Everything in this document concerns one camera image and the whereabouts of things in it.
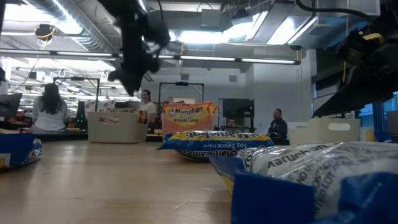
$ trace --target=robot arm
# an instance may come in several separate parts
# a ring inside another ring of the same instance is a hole
[[[129,95],[138,91],[148,71],[160,69],[159,52],[170,42],[169,30],[163,20],[150,19],[145,0],[98,0],[116,18],[122,32],[123,62],[109,74],[109,81],[120,80]],[[149,50],[143,41],[155,42],[159,48]]]
[[[311,12],[344,12],[365,18],[369,25],[353,30],[334,55],[355,66],[351,80],[314,112],[314,116],[344,113],[366,104],[386,101],[398,91],[398,1],[385,0],[381,15],[368,15],[349,9],[315,9],[296,3]]]

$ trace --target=table surface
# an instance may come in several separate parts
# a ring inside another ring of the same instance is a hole
[[[230,223],[210,164],[157,146],[45,142],[41,160],[0,172],[0,223]]]

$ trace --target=white shirt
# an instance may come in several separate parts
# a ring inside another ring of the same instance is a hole
[[[156,117],[156,105],[153,102],[148,102],[148,103],[142,102],[139,109],[147,111],[148,119],[150,121],[153,121],[153,119]]]
[[[63,100],[61,108],[55,114],[46,113],[45,110],[41,111],[42,107],[40,96],[33,102],[33,120],[36,120],[36,127],[45,131],[58,131],[65,127],[63,122],[67,117],[68,106]]]

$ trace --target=white bin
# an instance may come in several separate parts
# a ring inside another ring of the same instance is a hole
[[[88,140],[101,143],[144,142],[148,125],[135,113],[88,112]]]
[[[290,144],[359,141],[360,119],[313,118],[308,127],[289,130]]]

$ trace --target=orange noodle package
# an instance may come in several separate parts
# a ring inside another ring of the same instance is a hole
[[[182,131],[208,131],[213,129],[217,106],[212,102],[167,104],[164,106],[163,135]]]

